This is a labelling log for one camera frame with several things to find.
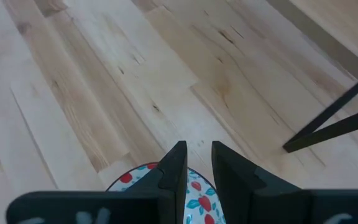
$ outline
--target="red strawberry print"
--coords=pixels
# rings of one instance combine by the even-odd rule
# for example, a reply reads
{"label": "red strawberry print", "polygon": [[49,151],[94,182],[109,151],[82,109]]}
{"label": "red strawberry print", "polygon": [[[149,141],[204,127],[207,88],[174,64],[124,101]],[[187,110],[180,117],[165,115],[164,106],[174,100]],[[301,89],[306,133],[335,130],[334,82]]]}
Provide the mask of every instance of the red strawberry print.
{"label": "red strawberry print", "polygon": [[209,199],[207,196],[202,196],[198,199],[198,203],[207,211],[211,211],[211,202],[209,202]]}
{"label": "red strawberry print", "polygon": [[210,214],[206,214],[204,218],[205,224],[215,224],[214,218]]}
{"label": "red strawberry print", "polygon": [[196,190],[198,190],[198,191],[201,190],[201,184],[200,184],[199,182],[197,182],[197,181],[193,181],[193,182],[191,183],[191,186],[194,187],[194,189],[196,189]]}
{"label": "red strawberry print", "polygon": [[130,173],[124,174],[119,180],[121,180],[122,183],[129,183],[132,180],[132,175]]}
{"label": "red strawberry print", "polygon": [[156,166],[157,166],[157,164],[149,164],[149,165],[147,165],[147,168],[153,169],[153,168],[156,167]]}

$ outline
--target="wood knot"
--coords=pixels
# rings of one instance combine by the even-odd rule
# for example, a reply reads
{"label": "wood knot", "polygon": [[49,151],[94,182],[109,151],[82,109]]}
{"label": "wood knot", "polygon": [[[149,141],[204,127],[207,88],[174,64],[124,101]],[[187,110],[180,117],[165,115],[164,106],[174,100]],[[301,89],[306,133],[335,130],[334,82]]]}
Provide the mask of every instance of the wood knot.
{"label": "wood knot", "polygon": [[16,28],[20,34],[25,34],[31,28],[31,25],[28,22],[20,22]]}
{"label": "wood knot", "polygon": [[59,84],[56,80],[52,80],[52,86],[59,89]]}
{"label": "wood knot", "polygon": [[230,44],[234,44],[234,41],[231,39],[231,37],[229,36],[229,34],[225,30],[218,30],[218,33],[222,37],[224,37],[227,41],[229,41]]}
{"label": "wood knot", "polygon": [[158,108],[157,105],[153,105],[153,108],[154,108],[157,112],[160,112],[160,108]]}
{"label": "wood knot", "polygon": [[118,69],[119,69],[119,71],[121,72],[121,74],[125,74],[124,71],[123,71],[123,69],[120,68],[119,66],[118,66]]}

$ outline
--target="hardwood floor plank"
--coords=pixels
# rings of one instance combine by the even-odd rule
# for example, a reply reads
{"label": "hardwood floor plank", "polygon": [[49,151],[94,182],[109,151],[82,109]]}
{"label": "hardwood floor plank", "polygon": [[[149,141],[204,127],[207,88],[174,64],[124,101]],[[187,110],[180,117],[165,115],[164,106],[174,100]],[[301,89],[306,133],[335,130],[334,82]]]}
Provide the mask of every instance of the hardwood floor plank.
{"label": "hardwood floor plank", "polygon": [[209,86],[206,86],[202,83],[195,84],[191,88],[198,99],[205,105],[205,107],[210,110],[210,112],[225,128],[230,137],[233,138],[236,144],[240,147],[244,156],[252,162],[259,163],[259,153],[254,152],[255,148],[252,148],[243,138],[243,136],[246,137],[246,135],[244,135],[242,129],[238,126],[234,117],[221,98],[215,94],[215,92]]}
{"label": "hardwood floor plank", "polygon": [[101,180],[42,74],[34,72],[31,77],[19,77],[11,88],[57,187],[103,190]]}
{"label": "hardwood floor plank", "polygon": [[358,165],[343,157],[316,175],[308,185],[314,189],[358,189]]}
{"label": "hardwood floor plank", "polygon": [[[142,70],[139,71],[138,66],[133,66],[133,69],[134,73],[142,72],[138,76],[147,90],[180,91],[196,82],[196,77],[160,38],[133,2],[100,0],[92,4],[95,6],[90,8],[94,9],[94,13],[108,13],[111,16],[126,39],[144,58],[145,61],[139,63],[139,66],[145,65]],[[164,85],[160,85],[161,80],[165,80]]]}
{"label": "hardwood floor plank", "polygon": [[120,62],[125,67],[134,67],[145,62],[145,58],[108,12],[101,11],[94,4],[85,1],[69,7],[66,13],[92,48],[107,56],[108,62]]}
{"label": "hardwood floor plank", "polygon": [[[133,67],[135,64],[139,65],[144,62],[143,58],[138,57],[140,56],[139,52],[125,38],[121,28],[114,23],[111,17],[108,21],[110,24],[113,24],[111,26],[113,27],[112,29],[103,26],[105,21],[98,19],[93,20],[94,26],[91,26],[88,23],[88,19],[93,17],[94,11],[86,11],[73,7],[70,8],[68,13],[146,127],[155,136],[161,147],[165,151],[169,150],[180,137],[174,131],[175,128],[171,122],[162,113],[159,113],[158,105],[156,105],[145,89],[143,81],[139,78],[143,74],[143,71],[140,69],[139,73],[134,73]],[[110,37],[108,43],[101,38],[103,35]],[[112,52],[120,52],[122,54],[112,54]],[[138,56],[133,56],[135,58],[132,58],[127,57],[127,55]],[[136,163],[139,164],[156,160],[156,158],[145,160],[139,156],[135,157]]]}
{"label": "hardwood floor plank", "polygon": [[0,164],[13,196],[55,189],[10,91],[11,72],[0,70]]}
{"label": "hardwood floor plank", "polygon": [[128,153],[57,34],[31,0],[7,0],[17,29],[96,170]]}
{"label": "hardwood floor plank", "polygon": [[137,161],[140,158],[149,162],[159,160],[165,151],[113,80],[112,76],[119,74],[109,74],[66,12],[53,15],[49,21],[62,37],[67,52],[81,70],[85,82],[120,134],[120,141],[128,152],[135,155]]}
{"label": "hardwood floor plank", "polygon": [[[200,82],[205,83],[196,84],[193,87],[194,91],[199,94],[201,98],[204,97],[203,100],[207,101],[207,103],[214,104],[214,109],[218,108],[216,110],[221,110],[221,113],[230,115],[228,119],[224,118],[224,122],[228,122],[229,119],[232,119],[231,116],[233,113],[236,113],[234,116],[238,122],[240,120],[239,115],[243,113],[241,110],[247,110],[245,114],[248,114],[249,116],[244,117],[242,120],[245,120],[245,122],[248,123],[244,124],[242,128],[249,127],[249,129],[235,130],[234,133],[232,133],[232,136],[236,132],[246,132],[249,135],[245,138],[242,136],[242,138],[246,139],[246,142],[249,144],[249,146],[246,144],[241,145],[244,153],[249,154],[250,158],[253,160],[258,159],[257,156],[253,156],[254,154],[258,154],[259,157],[263,157],[264,154],[266,154],[266,156],[271,156],[269,153],[262,150],[271,151],[273,150],[273,145],[277,146],[277,144],[273,143],[274,140],[266,141],[264,136],[266,136],[266,132],[272,133],[272,130],[275,130],[275,127],[277,129],[285,126],[277,126],[276,121],[272,118],[274,114],[266,113],[265,105],[261,103],[260,98],[258,98],[258,96],[252,91],[253,89],[249,86],[249,84],[247,85],[246,80],[243,80],[242,77],[236,73],[236,68],[228,66],[225,67],[219,59],[213,57],[211,52],[204,46],[204,43],[200,42],[198,38],[190,32],[190,30],[179,25],[179,23],[177,23],[173,17],[170,16],[170,12],[168,12],[165,8],[160,7],[150,11],[147,14],[147,18],[160,32],[160,35],[167,41],[167,43],[170,44],[171,48],[175,50],[181,59],[187,63],[193,72],[199,77]],[[245,105],[247,102],[249,105],[252,104],[253,107],[246,107]],[[265,118],[258,121],[252,118],[252,114],[258,114],[260,118],[265,116]],[[259,122],[264,122],[266,124],[265,127],[269,128],[258,129],[257,131],[257,128],[260,127],[257,125]]]}

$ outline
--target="wooden floor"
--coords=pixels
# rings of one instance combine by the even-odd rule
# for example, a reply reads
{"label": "wooden floor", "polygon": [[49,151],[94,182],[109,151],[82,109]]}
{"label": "wooden floor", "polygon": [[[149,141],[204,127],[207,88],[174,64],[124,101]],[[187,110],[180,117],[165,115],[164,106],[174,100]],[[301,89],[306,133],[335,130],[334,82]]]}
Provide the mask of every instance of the wooden floor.
{"label": "wooden floor", "polygon": [[20,194],[105,190],[179,140],[209,180],[218,140],[300,187],[358,188],[358,131],[281,148],[356,82],[265,1],[0,0],[0,223]]}

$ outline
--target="table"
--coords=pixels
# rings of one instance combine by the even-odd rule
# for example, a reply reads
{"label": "table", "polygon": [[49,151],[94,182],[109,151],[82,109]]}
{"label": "table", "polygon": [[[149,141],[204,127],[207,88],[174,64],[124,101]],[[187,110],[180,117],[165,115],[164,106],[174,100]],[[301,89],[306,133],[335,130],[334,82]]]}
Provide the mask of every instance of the table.
{"label": "table", "polygon": [[[358,79],[358,1],[267,0],[329,57]],[[358,130],[358,113],[316,131],[358,94],[358,83],[283,145],[287,152]]]}

